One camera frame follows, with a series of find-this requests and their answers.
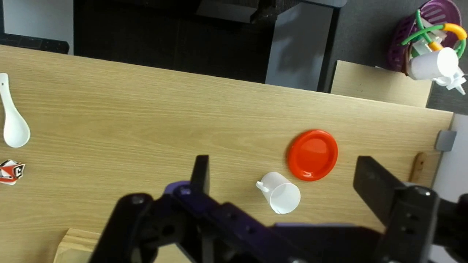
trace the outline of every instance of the wooden block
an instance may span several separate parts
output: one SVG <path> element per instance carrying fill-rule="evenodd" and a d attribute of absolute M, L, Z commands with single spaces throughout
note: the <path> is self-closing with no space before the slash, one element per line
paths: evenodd
<path fill-rule="evenodd" d="M 70 228 L 57 247 L 54 263 L 88 263 L 99 234 Z"/>
<path fill-rule="evenodd" d="M 436 179 L 440 152 L 420 152 L 414 158 L 409 183 L 431 187 Z"/>
<path fill-rule="evenodd" d="M 96 233 L 70 228 L 57 247 L 54 263 L 88 263 L 98 239 Z M 189 263 L 190 260 L 172 244 L 159 249 L 155 263 L 164 262 Z"/>
<path fill-rule="evenodd" d="M 430 87 L 399 72 L 338 62 L 332 94 L 425 109 Z"/>

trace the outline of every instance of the small white cup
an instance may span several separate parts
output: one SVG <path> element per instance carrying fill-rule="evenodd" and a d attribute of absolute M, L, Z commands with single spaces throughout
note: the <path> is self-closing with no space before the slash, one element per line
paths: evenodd
<path fill-rule="evenodd" d="M 284 176 L 267 173 L 256 187 L 263 193 L 275 214 L 291 214 L 301 202 L 301 192 Z"/>
<path fill-rule="evenodd" d="M 458 71 L 458 56 L 452 49 L 428 53 L 409 62 L 412 79 L 452 78 Z"/>

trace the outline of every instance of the white plastic spoon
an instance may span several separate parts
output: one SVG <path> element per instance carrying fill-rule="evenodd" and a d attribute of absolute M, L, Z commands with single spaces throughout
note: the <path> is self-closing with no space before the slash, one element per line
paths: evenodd
<path fill-rule="evenodd" d="M 10 148 L 22 148 L 29 142 L 31 130 L 14 107 L 6 73 L 0 73 L 0 97 L 4 109 L 3 139 Z"/>

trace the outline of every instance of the wooden table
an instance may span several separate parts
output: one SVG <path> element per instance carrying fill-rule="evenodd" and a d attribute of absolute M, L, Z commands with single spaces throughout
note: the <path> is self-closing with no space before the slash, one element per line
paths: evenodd
<path fill-rule="evenodd" d="M 417 152 L 433 151 L 452 113 L 260 84 L 0 47 L 19 111 L 32 138 L 1 144 L 3 160 L 26 164 L 0 186 L 1 262 L 51 262 L 67 228 L 99 233 L 118 198 L 159 198 L 187 180 L 197 154 L 210 155 L 210 195 L 263 224 L 354 222 L 382 228 L 352 190 L 355 160 L 371 155 L 406 180 Z M 335 170 L 316 183 L 285 167 L 291 139 L 329 130 Z M 254 182 L 267 171 L 291 179 L 300 208 L 275 215 Z"/>

